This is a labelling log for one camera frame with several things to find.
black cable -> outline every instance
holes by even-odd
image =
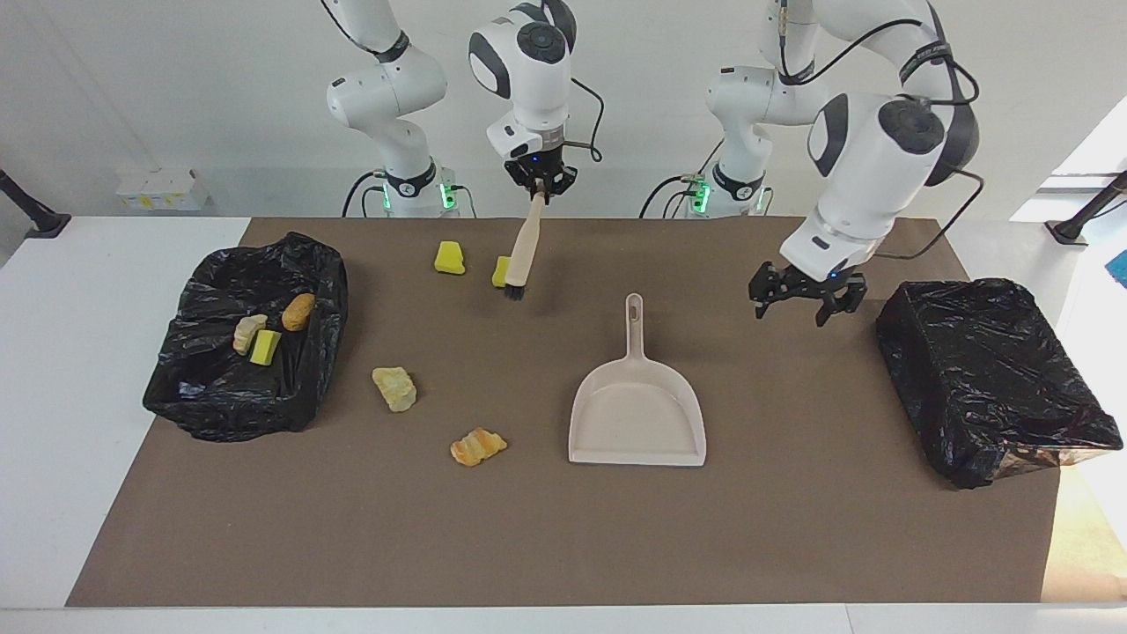
[[[969,106],[978,99],[978,95],[982,93],[982,90],[978,88],[978,80],[975,79],[973,74],[967,72],[967,69],[962,68],[959,62],[952,60],[951,57],[947,57],[946,61],[951,64],[951,68],[958,71],[959,74],[967,78],[967,81],[970,82],[970,87],[974,88],[974,93],[965,99],[928,99],[928,101],[935,106]]]
[[[356,189],[360,189],[360,184],[363,182],[364,180],[367,180],[369,178],[373,177],[378,178],[380,177],[381,173],[383,172],[380,170],[365,171],[363,176],[361,176],[360,178],[356,179],[355,182],[353,182],[352,188],[348,189],[348,195],[345,197],[345,206],[344,208],[340,209],[340,217],[348,217],[348,205],[352,204],[352,197],[356,195]]]
[[[1127,203],[1127,199],[1119,200],[1115,205],[1109,206],[1108,208],[1106,208],[1106,209],[1101,211],[1100,213],[1097,213],[1095,215],[1093,215],[1092,220],[1095,220],[1097,217],[1103,217],[1104,215],[1111,213],[1112,211],[1121,207],[1125,203]]]
[[[658,182],[657,187],[654,187],[654,190],[650,191],[649,196],[646,197],[646,202],[642,203],[641,212],[638,214],[638,217],[646,217],[646,209],[649,208],[649,203],[654,202],[654,197],[657,195],[658,191],[664,189],[666,185],[669,185],[671,182],[676,182],[678,180],[681,180],[681,176],[671,176],[665,180]]]
[[[675,218],[677,216],[677,209],[681,208],[681,203],[677,203],[677,206],[673,207],[672,216],[669,215],[669,205],[673,204],[674,198],[677,196],[681,196],[681,200],[684,202],[684,199],[692,193],[692,189],[685,189],[684,191],[675,191],[672,196],[669,196],[669,199],[665,200],[665,208],[662,209],[662,220],[667,217]]]
[[[579,81],[574,77],[571,78],[571,83],[575,83],[579,88],[583,88],[584,90],[587,91],[587,93],[589,93],[598,101],[598,116],[595,117],[595,127],[591,130],[591,144],[587,149],[591,150],[591,160],[595,162],[603,162],[603,152],[601,152],[598,148],[595,146],[595,136],[598,135],[598,124],[603,123],[603,111],[606,109],[606,101],[603,100],[603,97],[598,92],[595,92],[594,90],[588,88],[584,82]]]
[[[920,249],[916,253],[897,255],[891,252],[878,252],[876,253],[876,257],[885,257],[888,259],[915,259],[921,255],[928,252],[929,250],[931,250],[931,247],[935,245],[939,242],[939,240],[947,234],[947,230],[950,229],[959,220],[959,216],[962,215],[962,212],[966,211],[968,206],[970,206],[970,203],[975,202],[975,198],[978,197],[978,194],[983,193],[983,187],[986,186],[986,180],[982,176],[978,176],[977,173],[973,173],[970,171],[964,171],[961,169],[957,169],[953,167],[950,169],[955,173],[960,173],[962,176],[966,176],[967,178],[971,178],[975,181],[977,181],[978,186],[975,187],[975,193],[970,194],[970,197],[967,198],[967,202],[962,203],[962,206],[959,207],[959,211],[955,212],[955,215],[952,215],[951,218],[947,221],[947,224],[944,224],[943,227],[939,230],[939,233],[935,233],[935,236],[932,238],[930,242],[928,242],[928,245]]]
[[[834,68],[834,64],[836,64],[837,62],[842,61],[842,59],[845,57],[845,55],[850,54],[850,52],[853,51],[853,48],[857,48],[858,46],[860,46],[861,44],[863,44],[866,39],[872,37],[873,35],[877,35],[878,33],[880,33],[880,32],[882,32],[885,29],[891,28],[894,26],[900,26],[900,25],[923,26],[923,23],[920,21],[920,20],[916,20],[916,19],[911,19],[911,18],[902,18],[902,19],[898,19],[898,20],[887,21],[887,23],[885,23],[885,24],[882,24],[882,25],[873,28],[869,33],[866,33],[861,37],[859,37],[855,42],[853,42],[852,44],[850,44],[849,46],[846,46],[844,51],[842,51],[841,53],[837,53],[836,57],[834,57],[833,60],[829,60],[829,63],[826,64],[825,66],[823,66],[822,70],[819,70],[818,72],[816,72],[816,73],[811,74],[810,77],[807,77],[806,79],[802,79],[802,80],[795,79],[795,75],[792,75],[790,73],[790,69],[787,68],[787,36],[786,35],[780,36],[779,37],[779,57],[782,61],[782,78],[784,80],[787,80],[787,82],[790,83],[791,86],[806,86],[807,83],[814,82],[819,77],[822,77],[827,70]]]
[[[704,162],[701,163],[701,168],[696,170],[696,173],[700,173],[701,176],[704,176],[704,168],[708,167],[708,163],[709,163],[709,161],[712,160],[712,157],[715,157],[716,153],[720,151],[720,145],[722,145],[722,144],[724,144],[724,136],[720,137],[720,142],[718,142],[716,144],[716,146],[712,148],[712,151],[709,152],[708,158],[704,159]]]
[[[364,191],[360,195],[360,211],[364,214],[364,217],[367,217],[367,195],[372,191],[380,191],[382,194],[383,187],[375,185],[364,189]]]
[[[470,213],[473,214],[473,217],[477,217],[478,207],[473,204],[473,191],[471,191],[465,185],[454,185],[450,189],[453,191],[465,191],[465,195],[470,197]]]
[[[329,17],[332,18],[332,24],[337,25],[337,28],[339,28],[340,33],[345,37],[348,38],[348,42],[352,42],[353,44],[355,44],[356,46],[358,46],[361,51],[364,51],[365,53],[371,53],[373,55],[378,55],[379,54],[379,52],[373,51],[373,50],[369,48],[367,46],[361,44],[360,42],[356,42],[355,39],[353,39],[353,36],[348,35],[348,32],[345,30],[345,27],[340,25],[339,20],[337,20],[337,16],[335,16],[332,14],[332,10],[329,9],[329,6],[328,6],[328,3],[325,2],[325,0],[321,0],[321,6],[325,7],[325,12],[329,14]]]

wooden brush handle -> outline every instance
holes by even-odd
[[[529,280],[529,271],[532,270],[532,258],[536,255],[536,242],[540,241],[540,214],[544,211],[544,194],[536,191],[532,196],[532,206],[529,208],[529,217],[521,225],[521,232],[516,234],[516,242],[513,244],[513,255],[508,261],[508,271],[505,273],[505,284],[509,286],[523,286]]]

yellow sponge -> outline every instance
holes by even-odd
[[[274,363],[274,352],[278,349],[282,333],[276,331],[258,331],[255,348],[250,351],[250,363],[258,366],[269,366]]]
[[[434,269],[440,273],[452,273],[461,275],[465,273],[465,264],[462,259],[462,244],[453,240],[443,240],[438,243],[438,255],[434,258]]]
[[[494,285],[498,288],[505,287],[505,274],[508,273],[509,259],[507,255],[497,256],[497,268],[494,268]]]

white dustpan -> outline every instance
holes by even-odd
[[[627,356],[595,368],[571,407],[573,463],[699,467],[704,421],[676,370],[646,359],[641,295],[627,296]]]

black plastic bag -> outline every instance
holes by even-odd
[[[1122,449],[1032,294],[1010,279],[900,284],[877,341],[928,461],[960,489]]]
[[[317,296],[309,327],[286,332],[282,311],[305,292]],[[258,313],[282,333],[269,367],[231,347],[239,320]],[[291,232],[261,248],[218,250],[180,294],[144,408],[203,440],[301,431],[328,390],[347,319],[348,279],[336,249]]]

